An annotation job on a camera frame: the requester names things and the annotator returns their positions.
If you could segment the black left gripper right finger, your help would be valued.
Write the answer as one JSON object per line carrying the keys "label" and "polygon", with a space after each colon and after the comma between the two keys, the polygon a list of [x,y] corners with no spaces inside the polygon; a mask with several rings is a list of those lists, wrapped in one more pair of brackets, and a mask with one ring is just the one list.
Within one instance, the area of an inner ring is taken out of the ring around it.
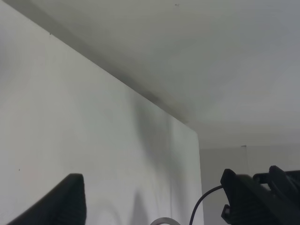
{"label": "black left gripper right finger", "polygon": [[221,185],[228,204],[221,217],[230,225],[298,225],[300,172],[273,165],[253,177],[225,169]]}

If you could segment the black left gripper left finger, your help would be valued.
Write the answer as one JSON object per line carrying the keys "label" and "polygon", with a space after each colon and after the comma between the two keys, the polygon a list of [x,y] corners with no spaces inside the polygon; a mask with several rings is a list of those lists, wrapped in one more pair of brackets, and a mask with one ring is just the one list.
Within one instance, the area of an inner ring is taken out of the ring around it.
{"label": "black left gripper left finger", "polygon": [[71,173],[10,225],[84,225],[87,218],[82,174]]}

